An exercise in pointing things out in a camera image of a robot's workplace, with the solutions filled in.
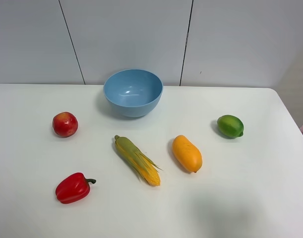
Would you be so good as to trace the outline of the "yellow mango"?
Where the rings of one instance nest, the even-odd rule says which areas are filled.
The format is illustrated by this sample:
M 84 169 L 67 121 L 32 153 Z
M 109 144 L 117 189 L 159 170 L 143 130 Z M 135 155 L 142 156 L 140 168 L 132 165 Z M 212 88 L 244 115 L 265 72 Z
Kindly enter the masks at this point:
M 172 142 L 172 152 L 186 171 L 196 173 L 202 167 L 202 154 L 187 137 L 178 135 Z

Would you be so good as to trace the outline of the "blue plastic bowl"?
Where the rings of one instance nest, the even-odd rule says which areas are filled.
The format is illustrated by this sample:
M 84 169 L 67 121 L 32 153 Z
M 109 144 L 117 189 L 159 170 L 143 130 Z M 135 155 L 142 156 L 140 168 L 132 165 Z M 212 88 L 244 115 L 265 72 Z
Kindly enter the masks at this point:
M 124 117 L 140 118 L 159 103 L 163 83 L 155 74 L 142 69 L 127 69 L 112 75 L 103 93 L 112 110 Z

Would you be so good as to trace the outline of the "corn cob with husk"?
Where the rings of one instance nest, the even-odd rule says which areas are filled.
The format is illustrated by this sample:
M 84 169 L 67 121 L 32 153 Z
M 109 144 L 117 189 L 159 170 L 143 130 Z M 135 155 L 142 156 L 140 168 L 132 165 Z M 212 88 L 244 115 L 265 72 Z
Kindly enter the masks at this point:
M 161 180 L 157 169 L 161 168 L 148 158 L 130 139 L 115 135 L 115 148 L 123 159 L 150 186 L 160 186 Z

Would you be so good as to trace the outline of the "green lime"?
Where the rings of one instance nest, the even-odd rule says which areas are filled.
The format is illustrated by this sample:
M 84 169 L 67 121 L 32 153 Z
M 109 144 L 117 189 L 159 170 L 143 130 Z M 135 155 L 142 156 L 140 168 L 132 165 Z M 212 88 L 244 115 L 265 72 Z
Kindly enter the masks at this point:
M 238 138 L 244 135 L 244 124 L 232 115 L 223 115 L 217 120 L 219 131 L 227 137 Z

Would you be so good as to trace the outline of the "red apple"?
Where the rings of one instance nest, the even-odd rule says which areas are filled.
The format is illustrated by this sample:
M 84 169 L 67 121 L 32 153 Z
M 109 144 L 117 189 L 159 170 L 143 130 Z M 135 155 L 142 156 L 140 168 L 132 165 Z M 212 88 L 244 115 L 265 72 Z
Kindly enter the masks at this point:
M 52 120 L 54 132 L 60 137 L 70 137 L 78 129 L 78 121 L 70 112 L 61 112 L 54 116 Z

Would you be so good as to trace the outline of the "red bell pepper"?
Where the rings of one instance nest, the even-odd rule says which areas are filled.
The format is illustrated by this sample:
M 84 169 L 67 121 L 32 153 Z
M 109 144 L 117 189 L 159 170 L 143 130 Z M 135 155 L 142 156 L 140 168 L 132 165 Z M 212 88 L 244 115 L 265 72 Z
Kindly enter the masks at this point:
M 90 185 L 97 181 L 85 178 L 82 173 L 74 173 L 65 178 L 55 189 L 55 195 L 62 204 L 69 204 L 85 198 L 90 193 Z

